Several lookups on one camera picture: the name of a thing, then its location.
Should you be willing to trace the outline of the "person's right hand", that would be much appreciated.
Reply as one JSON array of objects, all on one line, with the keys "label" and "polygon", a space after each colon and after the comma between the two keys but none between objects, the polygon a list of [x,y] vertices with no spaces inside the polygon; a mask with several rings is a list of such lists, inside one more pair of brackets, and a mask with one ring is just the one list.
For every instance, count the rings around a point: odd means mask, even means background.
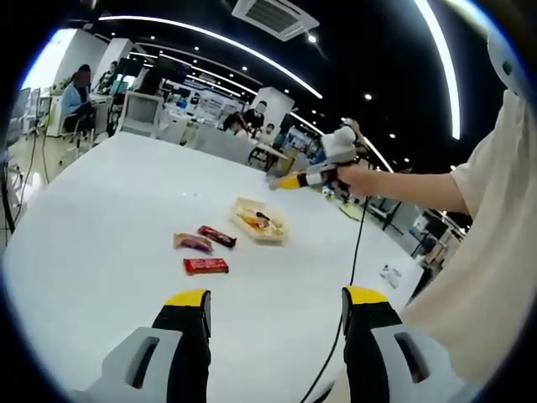
[{"label": "person's right hand", "polygon": [[338,166],[338,180],[347,185],[354,196],[371,196],[374,193],[375,172],[359,165]]}]

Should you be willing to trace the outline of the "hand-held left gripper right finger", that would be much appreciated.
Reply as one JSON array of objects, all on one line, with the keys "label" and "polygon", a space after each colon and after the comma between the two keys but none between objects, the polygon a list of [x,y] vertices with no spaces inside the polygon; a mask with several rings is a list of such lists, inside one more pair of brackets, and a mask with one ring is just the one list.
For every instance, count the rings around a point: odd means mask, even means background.
[{"label": "hand-held left gripper right finger", "polygon": [[453,402],[465,386],[446,349],[405,326],[376,290],[342,289],[342,329],[352,402]]}]

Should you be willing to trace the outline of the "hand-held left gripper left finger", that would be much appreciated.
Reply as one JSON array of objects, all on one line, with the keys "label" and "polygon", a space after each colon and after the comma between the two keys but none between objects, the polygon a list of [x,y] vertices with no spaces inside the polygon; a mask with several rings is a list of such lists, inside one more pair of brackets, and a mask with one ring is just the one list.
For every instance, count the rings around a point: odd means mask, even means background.
[{"label": "hand-held left gripper left finger", "polygon": [[151,327],[139,327],[102,362],[74,402],[205,402],[211,364],[211,292],[170,297]]}]

